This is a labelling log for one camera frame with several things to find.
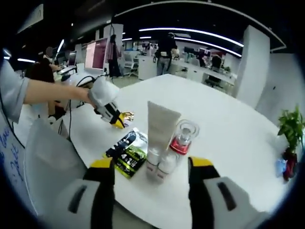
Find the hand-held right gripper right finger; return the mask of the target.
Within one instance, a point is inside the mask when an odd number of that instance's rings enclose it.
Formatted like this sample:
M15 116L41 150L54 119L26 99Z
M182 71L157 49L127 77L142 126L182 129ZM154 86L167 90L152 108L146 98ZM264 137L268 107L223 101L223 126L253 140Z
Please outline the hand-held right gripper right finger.
M208 159L188 157L188 175L193 229L256 229L262 223L248 193Z

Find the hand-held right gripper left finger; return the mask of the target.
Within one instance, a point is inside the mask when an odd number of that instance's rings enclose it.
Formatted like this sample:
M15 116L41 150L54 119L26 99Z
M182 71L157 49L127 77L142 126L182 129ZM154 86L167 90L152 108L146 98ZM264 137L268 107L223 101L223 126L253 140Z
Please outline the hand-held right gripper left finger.
M54 229L111 229L115 203L113 158L94 161L83 178L57 196L52 208Z

